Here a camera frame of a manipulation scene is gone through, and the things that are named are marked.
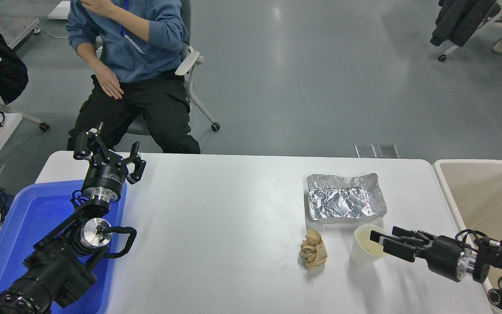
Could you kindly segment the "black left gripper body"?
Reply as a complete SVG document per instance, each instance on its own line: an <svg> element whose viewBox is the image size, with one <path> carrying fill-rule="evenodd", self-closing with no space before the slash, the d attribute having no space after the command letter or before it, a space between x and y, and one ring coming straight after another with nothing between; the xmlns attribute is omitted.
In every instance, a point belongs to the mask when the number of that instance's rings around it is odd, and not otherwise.
<svg viewBox="0 0 502 314"><path fill-rule="evenodd" d="M128 174L126 166L95 164L90 162L81 190L105 188L113 192L122 192Z"/></svg>

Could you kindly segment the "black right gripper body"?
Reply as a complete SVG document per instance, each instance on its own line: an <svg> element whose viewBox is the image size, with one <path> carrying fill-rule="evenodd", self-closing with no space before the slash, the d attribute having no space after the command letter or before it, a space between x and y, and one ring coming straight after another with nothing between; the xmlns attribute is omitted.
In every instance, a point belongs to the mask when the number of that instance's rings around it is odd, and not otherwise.
<svg viewBox="0 0 502 314"><path fill-rule="evenodd" d="M465 248L457 240L440 235L427 249L427 266L431 272L454 282L460 282L464 275L458 267L464 252Z"/></svg>

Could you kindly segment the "person's right hand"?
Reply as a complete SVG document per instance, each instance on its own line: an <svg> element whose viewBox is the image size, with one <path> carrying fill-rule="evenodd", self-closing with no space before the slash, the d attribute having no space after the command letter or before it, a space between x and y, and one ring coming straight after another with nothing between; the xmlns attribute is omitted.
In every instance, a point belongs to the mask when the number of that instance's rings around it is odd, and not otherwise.
<svg viewBox="0 0 502 314"><path fill-rule="evenodd" d="M95 71L96 79L103 92L114 99L122 99L124 95L123 89L120 87L117 76L107 67Z"/></svg>

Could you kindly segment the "person's left hand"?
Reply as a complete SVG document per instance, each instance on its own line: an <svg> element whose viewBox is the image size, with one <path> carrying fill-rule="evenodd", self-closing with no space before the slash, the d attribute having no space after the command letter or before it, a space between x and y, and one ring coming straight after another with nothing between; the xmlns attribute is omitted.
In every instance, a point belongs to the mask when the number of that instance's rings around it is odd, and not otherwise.
<svg viewBox="0 0 502 314"><path fill-rule="evenodd" d="M118 9L111 0L81 0L81 5L90 12L106 18L113 18Z"/></svg>

